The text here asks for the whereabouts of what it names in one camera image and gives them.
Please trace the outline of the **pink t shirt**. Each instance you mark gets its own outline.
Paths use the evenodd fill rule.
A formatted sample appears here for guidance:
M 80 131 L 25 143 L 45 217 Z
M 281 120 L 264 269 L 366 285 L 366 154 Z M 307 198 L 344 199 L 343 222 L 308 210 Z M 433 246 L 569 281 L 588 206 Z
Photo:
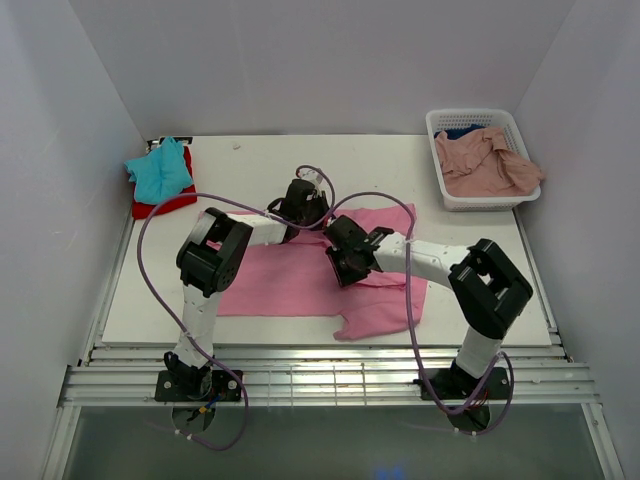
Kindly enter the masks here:
M 327 343 L 404 332 L 405 296 L 421 319 L 427 283 L 400 273 L 372 272 L 341 288 L 320 232 L 304 231 L 283 245 L 251 246 L 222 295 L 220 332 L 230 342 Z

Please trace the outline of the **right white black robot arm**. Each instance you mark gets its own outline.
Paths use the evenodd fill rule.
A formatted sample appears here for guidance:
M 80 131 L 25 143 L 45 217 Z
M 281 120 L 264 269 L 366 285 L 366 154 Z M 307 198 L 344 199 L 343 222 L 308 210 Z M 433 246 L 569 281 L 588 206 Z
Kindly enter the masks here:
M 338 283 L 348 287 L 372 272 L 403 273 L 451 290 L 468 328 L 451 367 L 434 377 L 436 389 L 474 397 L 488 384 L 490 363 L 532 298 L 528 280 L 497 243 L 451 246 L 410 240 L 387 227 L 365 231 L 342 215 L 324 230 Z

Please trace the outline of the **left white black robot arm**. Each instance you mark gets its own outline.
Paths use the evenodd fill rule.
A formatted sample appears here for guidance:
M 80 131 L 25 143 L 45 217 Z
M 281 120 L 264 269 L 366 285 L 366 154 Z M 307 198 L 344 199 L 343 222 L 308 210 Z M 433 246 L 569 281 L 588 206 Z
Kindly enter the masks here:
M 199 400 L 212 389 L 213 333 L 222 293 L 237 277 L 251 246 L 285 244 L 300 226 L 314 225 L 329 210 L 322 177 L 306 170 L 290 183 L 286 194 L 259 214 L 226 214 L 208 208 L 201 215 L 176 258 L 183 285 L 180 334 L 176 347 L 164 354 L 159 376 L 160 398 Z

